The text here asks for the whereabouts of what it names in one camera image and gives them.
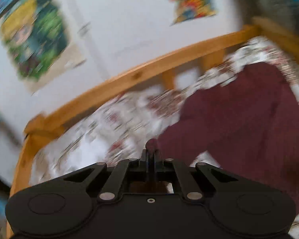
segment white wall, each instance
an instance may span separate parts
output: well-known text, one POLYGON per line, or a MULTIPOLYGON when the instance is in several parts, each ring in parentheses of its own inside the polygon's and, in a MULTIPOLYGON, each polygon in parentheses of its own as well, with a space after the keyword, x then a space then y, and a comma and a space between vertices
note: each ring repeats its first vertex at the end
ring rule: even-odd
POLYGON ((8 135, 0 129, 0 180, 8 186, 12 184, 20 149, 21 148, 12 143, 8 135))
MULTIPOLYGON (((38 113, 50 113, 101 83, 106 72, 114 76, 192 43, 238 31, 242 20, 235 0, 215 0, 218 14, 172 25, 174 3, 168 0, 60 0, 74 39, 87 58, 34 95, 21 82, 0 41, 0 113, 21 140, 27 122, 38 113), (76 33, 90 23, 84 38, 76 33)), ((183 73, 182 87, 198 75, 183 73)))

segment metal bolt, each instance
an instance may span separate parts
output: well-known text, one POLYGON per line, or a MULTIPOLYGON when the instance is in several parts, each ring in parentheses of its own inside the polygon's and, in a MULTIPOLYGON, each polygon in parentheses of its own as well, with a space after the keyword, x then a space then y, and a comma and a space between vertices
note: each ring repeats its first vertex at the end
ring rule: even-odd
POLYGON ((99 195, 99 198, 102 200, 112 200, 115 198, 115 194, 111 192, 103 192, 99 195))
POLYGON ((154 203, 156 200, 155 199, 147 199, 148 203, 154 203))
POLYGON ((201 199, 203 197, 203 195, 199 192, 189 192, 187 194, 187 198, 190 200, 198 200, 201 199))

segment maroon cloth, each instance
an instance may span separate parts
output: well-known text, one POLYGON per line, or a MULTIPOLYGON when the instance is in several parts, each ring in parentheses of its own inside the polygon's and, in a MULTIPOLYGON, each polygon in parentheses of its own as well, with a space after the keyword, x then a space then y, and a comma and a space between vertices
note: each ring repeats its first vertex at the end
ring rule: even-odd
POLYGON ((208 150, 225 170, 287 192, 299 212, 299 106, 275 66, 249 65, 224 87, 196 91, 158 144, 188 165, 208 150))

